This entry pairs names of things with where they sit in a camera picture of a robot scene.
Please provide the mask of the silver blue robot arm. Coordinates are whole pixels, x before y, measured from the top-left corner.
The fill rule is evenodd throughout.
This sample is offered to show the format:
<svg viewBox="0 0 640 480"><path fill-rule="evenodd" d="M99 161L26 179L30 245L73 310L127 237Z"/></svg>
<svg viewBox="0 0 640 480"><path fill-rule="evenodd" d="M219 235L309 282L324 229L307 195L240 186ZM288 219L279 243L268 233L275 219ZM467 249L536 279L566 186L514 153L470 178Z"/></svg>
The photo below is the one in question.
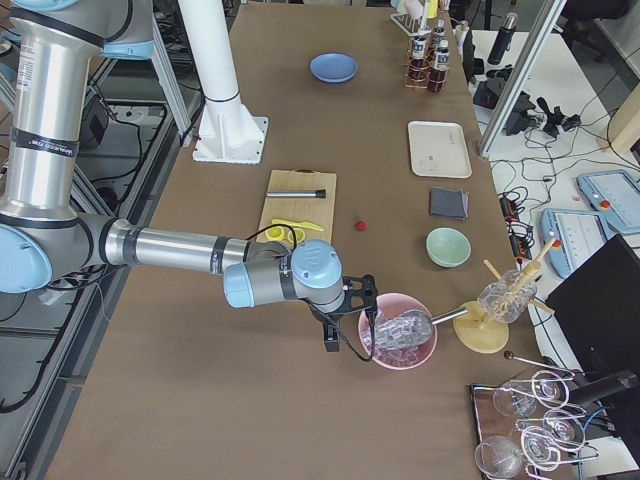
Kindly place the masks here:
<svg viewBox="0 0 640 480"><path fill-rule="evenodd" d="M21 37L9 165L1 198L1 289L26 293L84 267L154 265L223 279L236 308L301 300L322 323L324 343L346 342L339 321L378 313L371 276L343 274L323 240L286 246L135 226L80 214L70 204L92 58L153 55L148 1L16 1Z"/></svg>

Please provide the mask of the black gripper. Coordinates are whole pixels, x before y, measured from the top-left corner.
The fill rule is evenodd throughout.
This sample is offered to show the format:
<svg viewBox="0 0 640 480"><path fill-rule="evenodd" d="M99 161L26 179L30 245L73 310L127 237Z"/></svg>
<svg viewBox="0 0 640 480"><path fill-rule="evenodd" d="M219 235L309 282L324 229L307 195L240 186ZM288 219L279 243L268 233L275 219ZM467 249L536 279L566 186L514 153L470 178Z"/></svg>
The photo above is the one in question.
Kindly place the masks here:
<svg viewBox="0 0 640 480"><path fill-rule="evenodd" d="M344 343L351 352L357 352L350 339L341 327L344 316L363 313L370 335L369 352L375 349L375 320L376 320L376 283L371 274L363 277L344 276L342 290L335 301L336 306L321 307L309 302L309 309L316 320L322 324L323 342L327 352L338 352Z"/></svg>

